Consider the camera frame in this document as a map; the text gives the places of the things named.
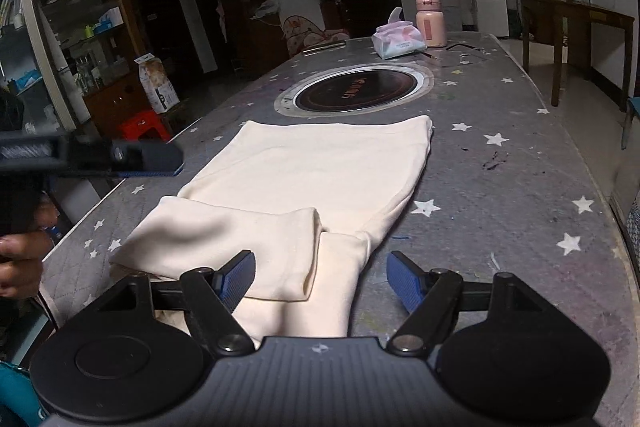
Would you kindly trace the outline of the person's left hand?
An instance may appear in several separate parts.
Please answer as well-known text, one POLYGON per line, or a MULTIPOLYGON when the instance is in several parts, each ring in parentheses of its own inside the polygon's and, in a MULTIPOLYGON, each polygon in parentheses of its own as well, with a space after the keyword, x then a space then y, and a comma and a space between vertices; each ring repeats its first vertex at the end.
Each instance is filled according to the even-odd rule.
POLYGON ((43 272, 42 259, 52 249, 47 229, 58 223, 58 210, 43 198, 35 212, 35 224, 26 232, 1 237, 1 296, 10 299, 34 297, 43 272))

